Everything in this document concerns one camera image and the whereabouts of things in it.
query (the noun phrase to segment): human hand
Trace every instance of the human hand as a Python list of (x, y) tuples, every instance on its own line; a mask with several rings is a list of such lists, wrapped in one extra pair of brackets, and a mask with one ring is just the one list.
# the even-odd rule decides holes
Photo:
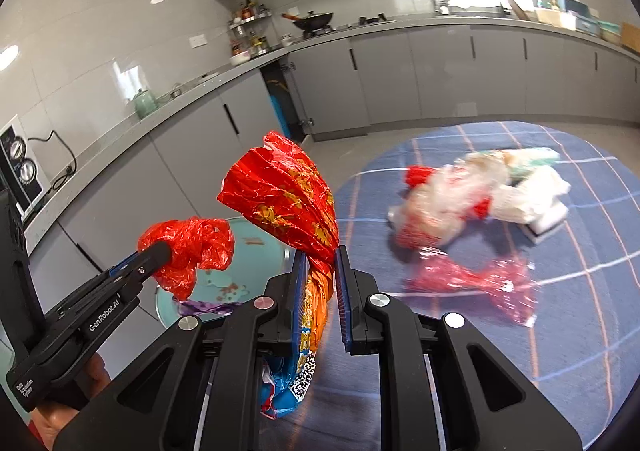
[[(90, 398), (94, 398), (111, 382), (109, 373), (104, 369), (104, 361), (98, 354), (92, 357), (84, 365), (84, 371), (92, 379), (93, 383), (90, 390)], [(31, 412), (31, 421), (40, 433), (40, 437), (44, 446), (51, 451), (53, 443), (72, 418), (78, 414), (78, 411), (59, 404), (58, 402), (47, 401), (40, 404)]]

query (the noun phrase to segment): tile floor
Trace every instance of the tile floor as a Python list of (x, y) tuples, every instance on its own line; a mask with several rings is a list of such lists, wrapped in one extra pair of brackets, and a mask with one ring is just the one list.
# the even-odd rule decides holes
[[(640, 177), (639, 127), (578, 122), (541, 122), (540, 124), (566, 131), (591, 142), (596, 147), (604, 148)], [(361, 171), (375, 157), (414, 136), (420, 136), (433, 129), (436, 128), (380, 131), (367, 136), (305, 144), (305, 150), (318, 166), (329, 187), (335, 192), (350, 176)]]

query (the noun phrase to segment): black cable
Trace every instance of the black cable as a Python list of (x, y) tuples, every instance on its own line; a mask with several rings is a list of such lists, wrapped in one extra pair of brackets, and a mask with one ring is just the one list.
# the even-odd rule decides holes
[(58, 138), (58, 140), (60, 141), (60, 144), (62, 144), (64, 147), (66, 147), (66, 150), (71, 154), (71, 158), (74, 160), (74, 164), (73, 166), (71, 166), (71, 164), (69, 164), (66, 169), (65, 169), (65, 174), (59, 176), (58, 178), (56, 178), (55, 180), (53, 180), (52, 184), (51, 184), (51, 189), (49, 190), (49, 192), (51, 191), (58, 191), (64, 184), (66, 184), (66, 182), (73, 176), (76, 174), (76, 171), (78, 171), (78, 160), (76, 160), (76, 155), (74, 155), (74, 152), (71, 150), (71, 148), (68, 146), (68, 144), (62, 140), (62, 137), (60, 137), (60, 135), (58, 134), (58, 132), (55, 129), (51, 130), (51, 133), (49, 133), (49, 136), (47, 138), (40, 138), (37, 136), (32, 136), (30, 138), (28, 138), (27, 140), (37, 140), (38, 142), (49, 142), (51, 140), (51, 137), (56, 136)]

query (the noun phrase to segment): countertop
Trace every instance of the countertop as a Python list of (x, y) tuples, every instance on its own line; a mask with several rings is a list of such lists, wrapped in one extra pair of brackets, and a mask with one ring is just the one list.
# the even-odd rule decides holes
[(573, 32), (563, 28), (556, 28), (550, 25), (536, 23), (532, 21), (520, 21), (512, 18), (497, 18), (497, 17), (431, 17), (431, 18), (415, 18), (407, 20), (397, 20), (386, 23), (376, 23), (364, 26), (356, 26), (346, 30), (337, 31), (331, 34), (325, 34), (312, 39), (301, 41), (288, 47), (283, 47), (256, 59), (253, 59), (243, 65), (233, 67), (231, 65), (221, 66), (213, 70), (213, 73), (217, 73), (214, 77), (206, 79), (206, 81), (198, 84), (196, 87), (188, 92), (183, 93), (174, 100), (169, 101), (164, 106), (159, 108), (158, 111), (150, 114), (142, 120), (134, 121), (127, 120), (126, 124), (123, 124), (123, 128), (118, 130), (118, 135), (113, 134), (104, 139), (105, 142), (98, 142), (100, 149), (86, 160), (79, 168), (76, 174), (69, 179), (69, 181), (62, 186), (44, 207), (33, 218), (31, 223), (25, 229), (25, 237), (27, 240), (27, 249), (31, 254), (38, 242), (43, 238), (49, 227), (56, 221), (56, 219), (62, 214), (66, 207), (78, 196), (82, 190), (88, 186), (91, 181), (100, 174), (109, 164), (111, 164), (117, 157), (123, 154), (129, 147), (139, 141), (147, 133), (153, 130), (156, 126), (167, 120), (169, 117), (178, 113), (183, 108), (189, 106), (192, 102), (198, 98), (203, 97), (223, 86), (224, 84), (244, 75), (245, 73), (260, 68), (261, 66), (268, 65), (269, 63), (284, 57), (290, 52), (301, 50), (303, 48), (312, 47), (328, 41), (334, 41), (337, 39), (344, 39), (362, 34), (382, 32), (388, 30), (401, 30), (404, 28), (416, 28), (423, 26), (447, 26), (447, 25), (489, 25), (489, 26), (509, 26), (517, 28), (525, 28), (530, 30), (541, 30), (550, 33), (562, 34), (574, 38), (581, 39), (597, 44), (603, 48), (609, 48), (622, 55), (628, 56), (635, 62), (640, 63), (640, 56), (625, 50), (621, 47), (615, 46), (611, 43), (607, 43), (602, 39), (591, 37), (587, 34), (580, 32)]

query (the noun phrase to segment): table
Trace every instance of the table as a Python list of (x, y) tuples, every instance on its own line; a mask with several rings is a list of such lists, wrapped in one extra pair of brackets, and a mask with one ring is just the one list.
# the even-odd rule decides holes
[[(395, 246), (386, 221), (401, 204), (405, 168), (441, 166), (473, 150), (550, 147), (572, 186), (564, 226), (538, 245), (513, 224), (469, 222), (447, 251), (472, 269), (514, 251), (532, 263), (540, 285), (532, 328), (515, 325), (482, 295), (407, 293), (415, 253)], [(606, 151), (573, 135), (524, 122), (481, 122), (438, 129), (370, 162), (335, 193), (341, 242), (354, 269), (418, 313), (468, 317), (578, 430), (585, 447), (603, 431), (640, 373), (640, 180)], [(335, 299), (301, 407), (262, 423), (265, 450), (378, 450), (376, 356), (344, 353)]]

